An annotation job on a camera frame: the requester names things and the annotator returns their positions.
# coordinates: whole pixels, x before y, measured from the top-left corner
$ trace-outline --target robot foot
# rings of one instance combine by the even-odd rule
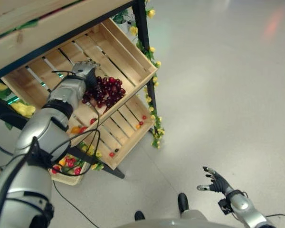
[[[185,193],[180,193],[178,196],[180,214],[189,209],[188,199]]]
[[[135,221],[138,221],[138,220],[143,220],[145,218],[143,213],[140,210],[138,210],[137,212],[135,212],[134,219]]]

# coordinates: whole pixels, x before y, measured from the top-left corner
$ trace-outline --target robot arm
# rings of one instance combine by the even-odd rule
[[[229,183],[219,175],[215,170],[209,167],[203,167],[204,171],[210,173],[206,177],[211,178],[211,185],[199,185],[200,191],[210,190],[223,193],[226,198],[218,204],[224,214],[235,213],[240,222],[246,228],[274,228],[272,223],[261,214],[254,206],[252,201],[244,196],[240,190],[234,190]]]
[[[47,103],[27,122],[17,140],[13,160],[0,175],[0,192],[22,159],[20,155],[28,153],[33,137],[37,138],[38,150],[42,151],[48,163],[56,162],[66,154],[70,143],[58,146],[69,139],[66,133],[68,120],[78,107],[86,87],[95,86],[96,66],[90,61],[77,62],[72,69],[74,74],[58,84]],[[40,157],[31,155],[28,158],[9,187],[0,227],[48,226],[54,209],[50,203],[52,182],[47,169]]]

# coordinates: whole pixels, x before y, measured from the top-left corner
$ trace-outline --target floor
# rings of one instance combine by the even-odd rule
[[[264,214],[285,213],[285,0],[153,0],[150,43],[162,62],[156,89],[166,135],[147,134],[120,164],[125,179],[91,171],[59,190],[101,228],[177,218],[177,195],[210,221],[223,195],[196,190],[210,166],[245,190]],[[90,228],[53,189],[50,227]],[[285,228],[285,218],[272,218]]]

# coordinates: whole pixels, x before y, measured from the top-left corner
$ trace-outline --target red pepper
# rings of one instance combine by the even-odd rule
[[[80,174],[80,171],[81,171],[81,168],[78,167],[74,170],[74,174],[78,175],[78,174]]]
[[[58,172],[57,172],[56,170],[54,170],[54,169],[60,171],[60,167],[56,165],[56,166],[54,166],[53,169],[52,169],[52,173],[53,173],[53,174],[58,173]]]
[[[80,128],[79,133],[84,132],[84,131],[86,130],[86,128],[87,128],[87,127],[82,127],[82,128]]]
[[[97,120],[97,118],[91,119],[90,124],[92,125],[96,120]]]

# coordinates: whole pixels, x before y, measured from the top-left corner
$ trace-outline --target wooden shelf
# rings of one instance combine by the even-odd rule
[[[135,94],[151,79],[157,68],[111,19],[24,63],[1,79],[17,96],[40,109],[49,95],[46,88],[53,89],[63,78],[51,71],[71,70],[74,62],[88,57],[100,64],[95,71],[96,76],[119,78],[126,90],[124,98],[107,112],[104,113],[105,107],[97,108],[101,116],[99,150],[102,160],[115,169],[153,125],[149,111]],[[147,119],[140,129],[136,129],[143,115]],[[70,118],[69,129],[78,125],[87,126],[87,130],[95,128],[96,122],[90,125],[90,120],[95,117],[97,114],[93,108],[80,102]],[[77,145],[84,137],[75,138],[72,145]],[[111,158],[109,153],[117,148],[119,152]]]

